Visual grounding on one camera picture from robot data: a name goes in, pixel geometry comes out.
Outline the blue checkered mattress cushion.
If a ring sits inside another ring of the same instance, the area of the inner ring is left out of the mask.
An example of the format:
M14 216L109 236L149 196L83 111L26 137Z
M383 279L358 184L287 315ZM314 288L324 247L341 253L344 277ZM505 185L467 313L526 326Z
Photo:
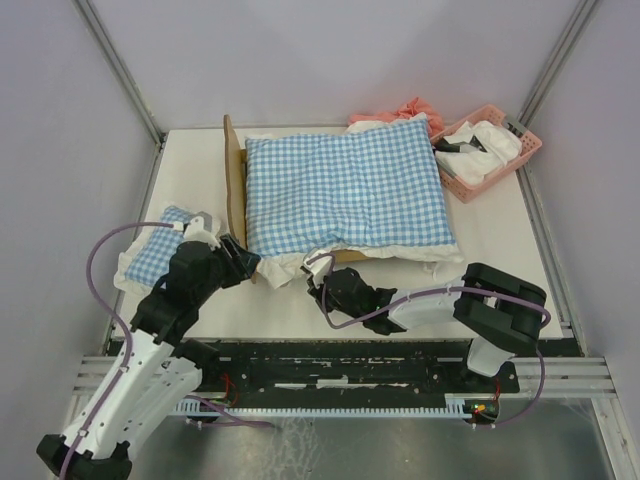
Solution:
M248 248L272 288L318 250L463 261L426 114L340 135L251 136L245 148Z

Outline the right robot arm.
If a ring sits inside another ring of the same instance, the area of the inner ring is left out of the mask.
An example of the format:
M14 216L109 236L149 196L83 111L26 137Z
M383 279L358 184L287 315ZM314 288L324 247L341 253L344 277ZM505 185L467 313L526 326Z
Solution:
M321 253L303 262L308 294L330 328L352 325L388 336L426 325L458 322L476 334L458 368L467 389L481 391L502 365L538 353L540 332L550 322L540 287L484 263L441 286L418 290L374 288L353 268L337 270Z

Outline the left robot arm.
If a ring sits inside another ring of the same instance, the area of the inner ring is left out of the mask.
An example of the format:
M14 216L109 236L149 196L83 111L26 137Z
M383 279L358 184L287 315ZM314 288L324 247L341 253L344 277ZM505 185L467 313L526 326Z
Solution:
M260 258L224 235L217 245L186 241L168 272L139 303L125 343L93 397L36 453L61 479L125 479L150 435L196 388L221 378L218 352L186 340L199 310L219 289L250 279Z

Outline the wooden pet bed frame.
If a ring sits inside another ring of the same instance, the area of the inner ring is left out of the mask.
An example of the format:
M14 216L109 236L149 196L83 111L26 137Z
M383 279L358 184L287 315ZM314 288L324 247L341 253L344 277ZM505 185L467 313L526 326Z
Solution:
M223 117L223 133L227 223L230 235L247 250L247 151L241 145L229 114Z

